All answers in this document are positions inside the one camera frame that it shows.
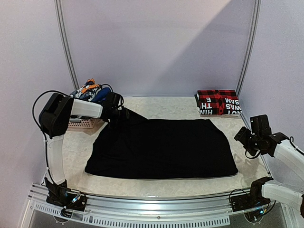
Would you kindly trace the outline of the black t-shirt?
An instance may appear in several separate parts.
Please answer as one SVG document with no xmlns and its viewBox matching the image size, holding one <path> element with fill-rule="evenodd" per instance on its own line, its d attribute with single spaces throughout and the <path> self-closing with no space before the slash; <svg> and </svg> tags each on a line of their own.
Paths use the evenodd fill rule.
<svg viewBox="0 0 304 228">
<path fill-rule="evenodd" d="M 85 172 L 122 179 L 233 176 L 238 169 L 224 133 L 209 119 L 147 119 L 132 110 L 96 138 Z"/>
</svg>

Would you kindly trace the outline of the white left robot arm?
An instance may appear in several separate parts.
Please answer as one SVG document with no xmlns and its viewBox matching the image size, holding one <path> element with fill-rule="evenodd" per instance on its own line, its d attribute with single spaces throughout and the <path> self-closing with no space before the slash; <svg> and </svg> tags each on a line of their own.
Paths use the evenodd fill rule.
<svg viewBox="0 0 304 228">
<path fill-rule="evenodd" d="M 63 139 L 68 129 L 71 116 L 92 117 L 102 119 L 109 126 L 117 126 L 119 122 L 129 118 L 123 106 L 124 99 L 120 94 L 109 92 L 101 103 L 94 103 L 79 98 L 72 98 L 60 91 L 49 90 L 40 95 L 53 93 L 38 119 L 34 119 L 44 136 L 45 158 L 47 166 L 46 181 L 54 186 L 67 187 L 63 168 Z"/>
</svg>

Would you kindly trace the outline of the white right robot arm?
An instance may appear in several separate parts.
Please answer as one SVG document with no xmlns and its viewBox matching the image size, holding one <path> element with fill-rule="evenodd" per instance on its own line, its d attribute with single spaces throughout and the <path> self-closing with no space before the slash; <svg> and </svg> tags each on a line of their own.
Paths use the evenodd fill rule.
<svg viewBox="0 0 304 228">
<path fill-rule="evenodd" d="M 304 153 L 294 144 L 293 137 L 281 132 L 273 133 L 266 114 L 251 117 L 250 124 L 250 129 L 242 127 L 234 137 L 243 145 L 246 157 L 255 159 L 268 154 L 303 179 Z M 304 213 L 304 193 L 269 176 L 253 181 L 249 193 L 230 197 L 229 202 L 233 210 L 238 211 L 268 205 L 271 200 L 287 204 L 301 215 Z"/>
</svg>

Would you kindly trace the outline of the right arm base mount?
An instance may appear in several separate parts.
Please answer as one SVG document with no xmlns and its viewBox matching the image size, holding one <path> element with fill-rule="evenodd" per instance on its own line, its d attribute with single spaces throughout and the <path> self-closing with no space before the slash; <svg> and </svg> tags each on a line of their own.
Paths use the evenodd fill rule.
<svg viewBox="0 0 304 228">
<path fill-rule="evenodd" d="M 260 193 L 244 193 L 241 195 L 230 195 L 229 202 L 233 212 L 248 209 L 257 209 L 262 206 L 270 206 L 271 199 L 263 197 Z"/>
</svg>

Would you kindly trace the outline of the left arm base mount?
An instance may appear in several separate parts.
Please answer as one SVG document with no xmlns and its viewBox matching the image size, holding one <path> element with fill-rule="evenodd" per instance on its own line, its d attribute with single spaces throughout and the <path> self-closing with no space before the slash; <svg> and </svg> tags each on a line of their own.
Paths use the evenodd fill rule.
<svg viewBox="0 0 304 228">
<path fill-rule="evenodd" d="M 86 209 L 87 197 L 80 192 L 59 189 L 56 193 L 49 192 L 46 202 L 65 209 L 84 212 Z"/>
</svg>

